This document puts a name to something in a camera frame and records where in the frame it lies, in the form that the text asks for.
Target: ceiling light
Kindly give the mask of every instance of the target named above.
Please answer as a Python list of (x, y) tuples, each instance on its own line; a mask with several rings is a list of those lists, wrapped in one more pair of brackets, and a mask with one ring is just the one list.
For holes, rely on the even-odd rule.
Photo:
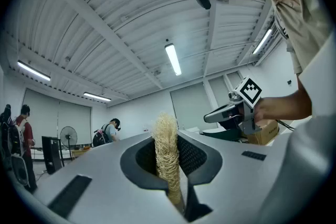
[(265, 43), (266, 39), (268, 38), (268, 36), (271, 34), (272, 29), (269, 29), (266, 34), (264, 35), (264, 37), (262, 38), (261, 42), (258, 44), (257, 48), (255, 48), (255, 50), (252, 52), (252, 54), (256, 54), (258, 52), (258, 50), (261, 48), (261, 46)]
[(43, 74), (43, 73), (37, 71), (36, 69), (34, 69), (34, 68), (32, 68), (32, 67), (26, 65), (25, 63), (21, 62), (20, 60), (17, 62), (17, 64), (18, 64), (20, 67), (26, 69), (27, 71), (29, 71), (29, 72), (31, 72), (31, 73), (33, 73), (33, 74), (39, 76), (40, 78), (43, 78), (43, 79), (45, 79), (45, 80), (50, 81), (50, 76), (47, 76), (47, 75), (45, 75), (45, 74)]
[(165, 50), (168, 54), (170, 62), (172, 63), (175, 74), (177, 76), (181, 75), (182, 72), (181, 72), (181, 69), (180, 69), (180, 64), (178, 63), (179, 61), (178, 61), (178, 58), (177, 58), (177, 55), (176, 55), (174, 44), (169, 44), (169, 45), (165, 46), (164, 48), (165, 48)]
[(89, 97), (92, 97), (92, 98), (96, 98), (96, 99), (100, 99), (100, 100), (108, 101), (108, 102), (111, 101), (111, 99), (109, 99), (109, 98), (101, 97), (101, 96), (94, 95), (94, 94), (92, 94), (92, 93), (88, 93), (88, 92), (85, 92), (84, 95), (89, 96)]

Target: beige fibrous object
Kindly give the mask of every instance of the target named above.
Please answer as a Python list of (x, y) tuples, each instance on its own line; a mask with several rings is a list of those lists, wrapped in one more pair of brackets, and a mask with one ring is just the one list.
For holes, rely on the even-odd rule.
[(156, 173), (168, 182), (168, 198), (177, 205), (181, 201), (181, 191), (176, 119), (167, 113), (161, 113), (152, 136), (155, 140)]

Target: standing fan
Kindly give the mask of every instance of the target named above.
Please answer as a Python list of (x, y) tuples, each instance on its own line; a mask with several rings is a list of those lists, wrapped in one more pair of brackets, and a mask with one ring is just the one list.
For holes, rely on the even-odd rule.
[(66, 126), (62, 129), (59, 136), (63, 145), (69, 149), (70, 159), (72, 159), (70, 145), (76, 145), (77, 143), (77, 133), (75, 129), (70, 126)]

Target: black pants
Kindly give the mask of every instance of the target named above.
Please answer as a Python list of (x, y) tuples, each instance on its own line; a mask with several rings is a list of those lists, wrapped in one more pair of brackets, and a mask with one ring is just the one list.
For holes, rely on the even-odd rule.
[(30, 186), (25, 186), (25, 188), (30, 192), (33, 193), (35, 191), (35, 189), (37, 189), (36, 186), (36, 180), (35, 180), (35, 174), (34, 174), (34, 170), (33, 170), (33, 160), (31, 159), (31, 156), (28, 156), (26, 154), (24, 154), (22, 156), (23, 160), (26, 163), (26, 167), (27, 167), (27, 172), (28, 172), (28, 181), (29, 181), (29, 185)]

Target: white ceiling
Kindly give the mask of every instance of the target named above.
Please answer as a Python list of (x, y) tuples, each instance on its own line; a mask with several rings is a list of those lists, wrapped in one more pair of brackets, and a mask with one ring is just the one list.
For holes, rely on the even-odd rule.
[[(272, 22), (270, 1), (212, 3), (205, 10), (196, 0), (14, 0), (1, 32), (10, 72), (31, 77), (19, 58), (51, 76), (34, 77), (41, 87), (117, 104), (262, 57), (265, 49), (252, 55), (251, 42)], [(171, 42), (178, 77), (164, 50)]]

